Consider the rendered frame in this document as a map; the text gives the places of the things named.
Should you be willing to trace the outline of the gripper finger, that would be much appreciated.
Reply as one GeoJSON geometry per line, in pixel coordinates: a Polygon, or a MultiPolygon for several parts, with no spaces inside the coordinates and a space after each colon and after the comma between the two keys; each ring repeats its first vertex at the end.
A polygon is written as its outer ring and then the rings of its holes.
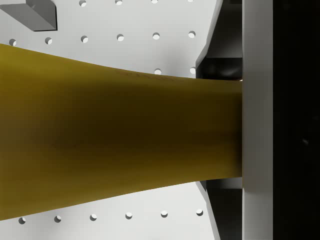
{"type": "Polygon", "coordinates": [[[217,0],[207,44],[196,61],[196,78],[240,81],[243,78],[243,0],[217,0]]]}
{"type": "Polygon", "coordinates": [[[206,192],[220,240],[242,240],[242,178],[203,180],[197,184],[206,192]]]}

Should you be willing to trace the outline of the banana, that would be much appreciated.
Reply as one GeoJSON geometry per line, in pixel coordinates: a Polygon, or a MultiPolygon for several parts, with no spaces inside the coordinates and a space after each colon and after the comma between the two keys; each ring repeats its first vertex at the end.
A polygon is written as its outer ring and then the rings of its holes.
{"type": "Polygon", "coordinates": [[[0,221],[242,175],[242,83],[0,44],[0,221]]]}

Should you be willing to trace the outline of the grey cube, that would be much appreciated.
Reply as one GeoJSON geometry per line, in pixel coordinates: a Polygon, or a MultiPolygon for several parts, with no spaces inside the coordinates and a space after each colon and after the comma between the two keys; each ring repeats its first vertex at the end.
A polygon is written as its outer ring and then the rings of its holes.
{"type": "Polygon", "coordinates": [[[57,7],[52,0],[0,0],[0,10],[34,32],[57,31],[57,7]]]}

